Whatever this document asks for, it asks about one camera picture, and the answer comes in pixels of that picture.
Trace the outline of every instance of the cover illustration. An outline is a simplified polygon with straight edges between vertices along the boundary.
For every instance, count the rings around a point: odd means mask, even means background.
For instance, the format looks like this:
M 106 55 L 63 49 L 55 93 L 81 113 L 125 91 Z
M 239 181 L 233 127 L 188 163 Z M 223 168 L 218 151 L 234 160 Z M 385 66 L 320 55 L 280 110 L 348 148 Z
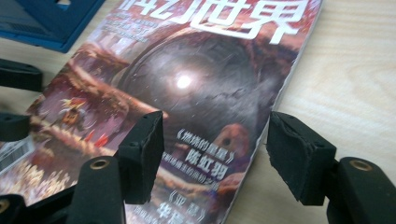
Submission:
M 0 149 L 0 193 L 35 203 L 164 113 L 151 202 L 128 223 L 222 223 L 320 0 L 123 0 L 28 109 L 34 150 Z

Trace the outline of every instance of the desk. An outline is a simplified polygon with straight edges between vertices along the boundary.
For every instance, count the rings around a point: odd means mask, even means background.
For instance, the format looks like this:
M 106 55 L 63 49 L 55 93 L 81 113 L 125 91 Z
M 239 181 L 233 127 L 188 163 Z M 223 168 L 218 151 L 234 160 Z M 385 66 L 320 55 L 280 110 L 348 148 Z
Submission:
M 119 0 L 106 1 L 67 54 L 0 39 L 0 58 L 32 64 L 45 82 L 58 73 Z M 372 161 L 396 183 L 396 2 L 326 0 L 278 110 L 292 114 L 346 156 Z M 23 112 L 37 93 L 0 89 L 4 109 Z M 326 223 L 325 207 L 297 203 L 265 147 L 257 153 L 226 221 Z

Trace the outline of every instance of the magazine title text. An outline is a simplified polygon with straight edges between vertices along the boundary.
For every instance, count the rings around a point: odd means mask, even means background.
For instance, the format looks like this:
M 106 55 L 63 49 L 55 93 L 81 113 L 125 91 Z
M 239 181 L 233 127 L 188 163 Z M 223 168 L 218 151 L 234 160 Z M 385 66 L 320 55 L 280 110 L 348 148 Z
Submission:
M 279 44 L 284 34 L 298 33 L 299 28 L 290 24 L 302 19 L 308 0 L 258 1 L 255 4 L 248 4 L 247 0 L 206 0 L 203 4 L 201 4 L 203 0 L 191 0 L 183 14 L 176 17 L 172 17 L 177 13 L 175 6 L 182 1 L 167 0 L 163 5 L 157 2 L 157 0 L 125 0 L 119 9 L 141 7 L 141 15 L 179 24 L 191 21 L 192 28 L 245 39 L 254 39 L 264 24 L 273 22 L 277 27 L 270 44 Z M 237 18 L 240 15 L 248 15 L 249 21 L 238 23 Z

